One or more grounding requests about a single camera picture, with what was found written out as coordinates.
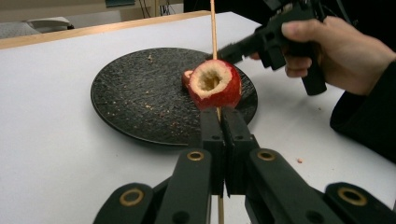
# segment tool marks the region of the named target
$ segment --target person's arm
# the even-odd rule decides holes
[[[332,112],[331,127],[396,163],[396,62],[368,96],[345,92]]]
[[[331,117],[331,127],[396,163],[396,53],[341,19],[282,25],[294,41],[319,45],[318,61],[326,82],[346,92]],[[285,51],[289,77],[307,75],[309,58]]]

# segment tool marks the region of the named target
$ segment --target white table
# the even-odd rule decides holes
[[[218,46],[258,25],[218,14]],[[105,30],[0,50],[0,223],[92,223],[118,187],[154,187],[172,174],[180,151],[110,128],[92,107],[91,84],[105,65],[141,49],[211,52],[210,16]],[[252,60],[237,66],[257,89],[259,107],[248,126],[261,147],[280,152],[315,189],[344,181],[394,205],[396,165],[329,126],[341,90],[329,86],[308,97],[302,81],[283,69]],[[225,199],[225,223],[249,223],[243,201]],[[212,207],[217,223],[216,200]]]

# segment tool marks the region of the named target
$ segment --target hollowed apple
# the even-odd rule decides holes
[[[208,60],[190,73],[188,90],[200,110],[208,107],[236,107],[241,99],[241,77],[232,64]]]

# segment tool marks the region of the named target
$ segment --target wooden skewer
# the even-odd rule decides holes
[[[216,15],[215,15],[215,0],[210,0],[210,13],[212,19],[212,46],[213,46],[213,59],[218,58],[218,43],[216,35]]]
[[[217,43],[217,35],[216,35],[216,16],[215,16],[215,0],[210,0],[210,12],[211,12],[211,20],[212,20],[212,46],[213,46],[213,59],[216,60],[218,58],[218,43]],[[214,87],[219,85],[219,83],[215,80]],[[218,118],[219,121],[221,119],[221,108],[217,107]],[[219,211],[219,224],[224,224],[224,202],[222,195],[218,196],[218,211]]]

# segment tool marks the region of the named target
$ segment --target textured plate surface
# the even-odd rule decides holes
[[[181,75],[205,61],[191,49],[144,49],[106,65],[92,83],[92,104],[111,127],[136,139],[167,146],[186,146],[200,136],[199,110]],[[236,107],[249,123],[256,113],[257,92],[239,69],[242,99]]]

